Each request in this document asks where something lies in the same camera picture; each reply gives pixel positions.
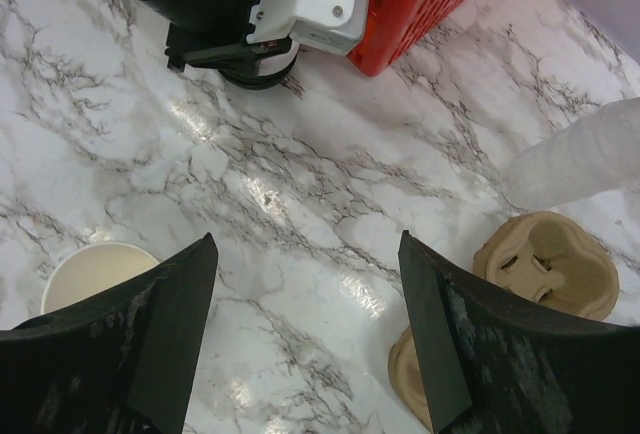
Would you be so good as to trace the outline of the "stack of cup lids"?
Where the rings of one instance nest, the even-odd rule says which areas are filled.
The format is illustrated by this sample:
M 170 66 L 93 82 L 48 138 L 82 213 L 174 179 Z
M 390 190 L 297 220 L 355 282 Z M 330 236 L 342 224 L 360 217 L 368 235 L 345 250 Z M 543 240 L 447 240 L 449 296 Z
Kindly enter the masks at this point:
M 283 54 L 257 57 L 243 61 L 235 67 L 219 69 L 219 74 L 231 84 L 246 90 L 266 90 L 283 81 L 294 67 L 300 44 L 291 42 L 290 49 Z

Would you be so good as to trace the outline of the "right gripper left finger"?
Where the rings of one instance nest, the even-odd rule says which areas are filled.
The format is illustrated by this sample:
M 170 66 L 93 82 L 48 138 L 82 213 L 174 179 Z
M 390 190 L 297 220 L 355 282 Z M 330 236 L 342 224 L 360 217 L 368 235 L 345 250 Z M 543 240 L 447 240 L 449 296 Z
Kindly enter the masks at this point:
M 4 433 L 180 433 L 213 295 L 212 235 L 1 333 Z

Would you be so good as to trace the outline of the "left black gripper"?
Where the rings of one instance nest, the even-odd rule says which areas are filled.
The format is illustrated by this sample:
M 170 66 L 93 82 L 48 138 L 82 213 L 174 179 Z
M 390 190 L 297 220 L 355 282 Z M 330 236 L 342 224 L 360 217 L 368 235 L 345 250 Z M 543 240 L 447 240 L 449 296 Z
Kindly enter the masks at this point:
M 243 61 L 286 53 L 290 38 L 250 45 L 251 8 L 258 0 L 138 0 L 170 22 L 165 55 L 168 68 L 218 71 Z

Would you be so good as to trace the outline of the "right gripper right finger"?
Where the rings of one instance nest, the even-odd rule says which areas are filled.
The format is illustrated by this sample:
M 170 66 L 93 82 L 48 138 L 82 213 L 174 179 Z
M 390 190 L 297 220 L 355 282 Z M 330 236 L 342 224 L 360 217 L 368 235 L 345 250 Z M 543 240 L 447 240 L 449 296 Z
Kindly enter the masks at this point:
M 437 433 L 635 433 L 639 330 L 525 300 L 409 233 L 399 268 Z

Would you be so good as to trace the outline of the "single white paper cup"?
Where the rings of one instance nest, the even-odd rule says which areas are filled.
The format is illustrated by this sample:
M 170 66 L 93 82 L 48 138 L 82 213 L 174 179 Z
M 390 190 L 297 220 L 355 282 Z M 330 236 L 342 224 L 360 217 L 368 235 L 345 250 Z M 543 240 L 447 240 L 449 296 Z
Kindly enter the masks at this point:
M 40 313 L 68 307 L 158 264 L 154 256 L 132 244 L 106 241 L 86 245 L 53 271 L 44 289 Z

